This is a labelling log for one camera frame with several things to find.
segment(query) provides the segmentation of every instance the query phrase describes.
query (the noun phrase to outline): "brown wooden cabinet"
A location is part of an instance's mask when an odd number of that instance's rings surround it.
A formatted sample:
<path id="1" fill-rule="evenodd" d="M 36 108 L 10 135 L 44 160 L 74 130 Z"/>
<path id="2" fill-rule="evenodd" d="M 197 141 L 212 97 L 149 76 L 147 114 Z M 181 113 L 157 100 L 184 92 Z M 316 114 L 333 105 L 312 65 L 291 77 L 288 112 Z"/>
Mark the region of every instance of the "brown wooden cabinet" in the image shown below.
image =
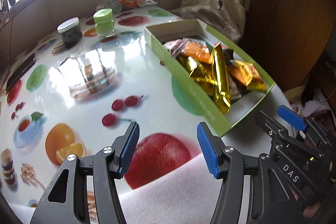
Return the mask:
<path id="1" fill-rule="evenodd" d="M 336 0 L 251 0 L 239 45 L 286 91 L 309 73 L 335 20 Z"/>

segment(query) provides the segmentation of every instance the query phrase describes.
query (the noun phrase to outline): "metal bolt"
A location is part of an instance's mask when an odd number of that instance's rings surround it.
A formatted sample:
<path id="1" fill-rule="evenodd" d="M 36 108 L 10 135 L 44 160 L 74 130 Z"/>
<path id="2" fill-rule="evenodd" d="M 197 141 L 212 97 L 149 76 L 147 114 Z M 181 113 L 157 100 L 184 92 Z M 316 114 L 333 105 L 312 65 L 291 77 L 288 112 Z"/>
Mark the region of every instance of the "metal bolt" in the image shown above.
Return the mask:
<path id="1" fill-rule="evenodd" d="M 110 154 L 112 151 L 113 151 L 113 148 L 110 147 L 110 146 L 107 146 L 107 147 L 105 147 L 105 148 L 103 149 L 103 152 L 104 152 L 105 154 Z"/>
<path id="2" fill-rule="evenodd" d="M 269 156 L 267 154 L 261 154 L 261 158 L 263 160 L 269 160 Z"/>
<path id="3" fill-rule="evenodd" d="M 231 147 L 231 146 L 227 146 L 226 148 L 224 148 L 224 151 L 225 151 L 226 153 L 232 153 L 232 152 L 234 151 L 234 148 Z"/>
<path id="4" fill-rule="evenodd" d="M 72 161 L 72 160 L 74 160 L 75 158 L 76 158 L 76 155 L 75 155 L 75 154 L 70 154 L 70 155 L 67 157 L 68 161 Z"/>

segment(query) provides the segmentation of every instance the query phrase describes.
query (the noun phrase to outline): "white lid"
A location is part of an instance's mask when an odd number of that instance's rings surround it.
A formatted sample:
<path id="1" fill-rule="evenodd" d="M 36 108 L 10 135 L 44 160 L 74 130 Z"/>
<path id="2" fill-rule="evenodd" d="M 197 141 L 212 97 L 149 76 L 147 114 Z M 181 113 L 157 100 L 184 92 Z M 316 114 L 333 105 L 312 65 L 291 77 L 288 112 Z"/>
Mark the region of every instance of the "white lid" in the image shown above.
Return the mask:
<path id="1" fill-rule="evenodd" d="M 74 17 L 72 19 L 67 20 L 66 22 L 63 22 L 60 26 L 57 27 L 57 31 L 59 33 L 66 32 L 67 30 L 70 30 L 71 28 L 77 26 L 79 24 L 78 17 Z"/>

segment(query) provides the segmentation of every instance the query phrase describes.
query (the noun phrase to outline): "cardboard box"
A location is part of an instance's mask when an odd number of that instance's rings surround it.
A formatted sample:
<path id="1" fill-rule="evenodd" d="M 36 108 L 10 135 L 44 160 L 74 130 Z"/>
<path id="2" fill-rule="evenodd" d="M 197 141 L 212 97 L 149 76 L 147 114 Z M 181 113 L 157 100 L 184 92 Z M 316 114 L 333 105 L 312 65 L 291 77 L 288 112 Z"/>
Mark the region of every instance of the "cardboard box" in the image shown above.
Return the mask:
<path id="1" fill-rule="evenodd" d="M 148 26 L 144 30 L 144 35 L 147 45 L 177 79 L 181 88 L 187 92 L 190 99 L 195 103 L 199 111 L 204 115 L 219 136 L 225 135 L 233 126 L 247 116 L 253 108 L 267 96 L 275 85 L 274 80 L 246 52 L 218 31 L 198 19 Z M 166 41 L 193 35 L 204 38 L 205 41 L 212 45 L 216 45 L 221 41 L 223 45 L 234 50 L 234 59 L 254 64 L 268 87 L 267 93 L 250 92 L 235 102 L 228 113 L 221 113 L 202 88 L 189 77 L 185 68 L 183 68 L 177 60 L 172 59 L 163 46 Z"/>

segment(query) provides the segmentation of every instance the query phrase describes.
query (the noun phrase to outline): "dark phone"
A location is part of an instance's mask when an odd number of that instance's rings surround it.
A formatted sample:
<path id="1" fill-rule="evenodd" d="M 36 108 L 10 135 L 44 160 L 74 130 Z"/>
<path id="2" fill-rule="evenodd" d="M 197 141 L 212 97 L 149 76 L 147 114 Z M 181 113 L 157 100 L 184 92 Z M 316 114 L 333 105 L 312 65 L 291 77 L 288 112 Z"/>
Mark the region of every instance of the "dark phone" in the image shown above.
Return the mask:
<path id="1" fill-rule="evenodd" d="M 28 57 L 22 65 L 17 68 L 17 70 L 12 74 L 12 76 L 7 81 L 6 86 L 6 94 L 8 94 L 8 91 L 11 90 L 11 88 L 16 84 L 17 81 L 35 64 L 36 57 L 33 53 L 30 57 Z"/>

